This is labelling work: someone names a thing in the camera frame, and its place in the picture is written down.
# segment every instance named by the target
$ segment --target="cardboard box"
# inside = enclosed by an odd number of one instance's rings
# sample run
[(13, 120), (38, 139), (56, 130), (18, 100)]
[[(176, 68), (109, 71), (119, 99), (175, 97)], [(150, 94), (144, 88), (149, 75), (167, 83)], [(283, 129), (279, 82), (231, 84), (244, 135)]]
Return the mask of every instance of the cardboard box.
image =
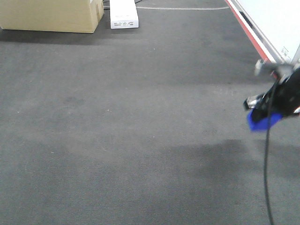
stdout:
[(0, 0), (0, 27), (93, 33), (103, 13), (102, 0)]
[(138, 28), (135, 0), (110, 0), (111, 29)]

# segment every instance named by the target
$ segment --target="blue sponge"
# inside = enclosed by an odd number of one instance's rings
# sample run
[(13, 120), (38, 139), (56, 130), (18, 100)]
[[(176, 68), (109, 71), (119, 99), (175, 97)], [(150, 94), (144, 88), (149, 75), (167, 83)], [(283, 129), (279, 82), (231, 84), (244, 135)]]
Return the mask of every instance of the blue sponge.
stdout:
[[(253, 132), (263, 132), (268, 130), (268, 118), (264, 118), (259, 122), (253, 122), (251, 119), (253, 110), (248, 114), (247, 121), (251, 131)], [(282, 119), (282, 115), (279, 113), (272, 113), (271, 114), (271, 127), (275, 125), (278, 121)]]

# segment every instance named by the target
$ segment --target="white device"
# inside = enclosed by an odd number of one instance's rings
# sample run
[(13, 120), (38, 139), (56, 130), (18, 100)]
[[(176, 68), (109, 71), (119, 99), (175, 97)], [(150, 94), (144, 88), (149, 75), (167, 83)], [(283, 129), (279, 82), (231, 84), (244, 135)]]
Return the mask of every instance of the white device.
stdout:
[(135, 0), (110, 0), (111, 29), (138, 28)]
[(299, 0), (233, 0), (278, 63), (300, 62)]

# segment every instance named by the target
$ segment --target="red stripe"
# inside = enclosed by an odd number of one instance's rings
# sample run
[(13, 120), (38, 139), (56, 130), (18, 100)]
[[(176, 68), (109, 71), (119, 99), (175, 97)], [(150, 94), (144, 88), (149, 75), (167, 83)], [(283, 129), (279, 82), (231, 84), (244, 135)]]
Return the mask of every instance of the red stripe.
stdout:
[(250, 33), (250, 31), (248, 30), (248, 28), (246, 27), (246, 25), (244, 24), (244, 22), (240, 19), (240, 17), (238, 16), (238, 14), (235, 12), (235, 10), (232, 8), (231, 4), (228, 2), (228, 0), (225, 0), (227, 2), (227, 4), (229, 5), (231, 11), (233, 12), (234, 16), (237, 18), (237, 20), (239, 21), (240, 25), (242, 26), (244, 32), (247, 34), (248, 38), (250, 39), (250, 41), (252, 42), (252, 44), (254, 45), (254, 48), (257, 50), (258, 54), (261, 56), (261, 58), (263, 60), (268, 60), (270, 61), (270, 59), (267, 57), (266, 53), (263, 51), (263, 49), (259, 46), (258, 42), (255, 40), (255, 38), (252, 36), (252, 34)]

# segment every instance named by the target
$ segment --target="cable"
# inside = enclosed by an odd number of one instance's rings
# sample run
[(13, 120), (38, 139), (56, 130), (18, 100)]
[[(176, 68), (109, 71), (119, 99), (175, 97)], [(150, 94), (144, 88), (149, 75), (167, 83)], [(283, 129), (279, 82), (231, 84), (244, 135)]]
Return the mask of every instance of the cable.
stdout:
[[(109, 10), (109, 6), (103, 6), (104, 10)], [(137, 6), (138, 9), (155, 9), (155, 10), (188, 10), (188, 11), (210, 11), (210, 10), (222, 10), (222, 9), (228, 9), (228, 6), (225, 7), (215, 7), (215, 8), (191, 8), (191, 7), (144, 7), (144, 6)]]
[(275, 89), (278, 86), (279, 81), (276, 81), (272, 87), (271, 96), (269, 98), (269, 105), (268, 105), (268, 130), (266, 135), (266, 144), (265, 144), (265, 151), (264, 151), (264, 166), (263, 166), (263, 183), (264, 183), (264, 193), (266, 198), (267, 210), (268, 210), (268, 217), (270, 221), (270, 225), (274, 225), (274, 220), (271, 211), (270, 205), (270, 197), (269, 197), (269, 190), (268, 190), (268, 155), (269, 155), (269, 143), (270, 143), (270, 128), (271, 128), (271, 108), (272, 102), (274, 98)]

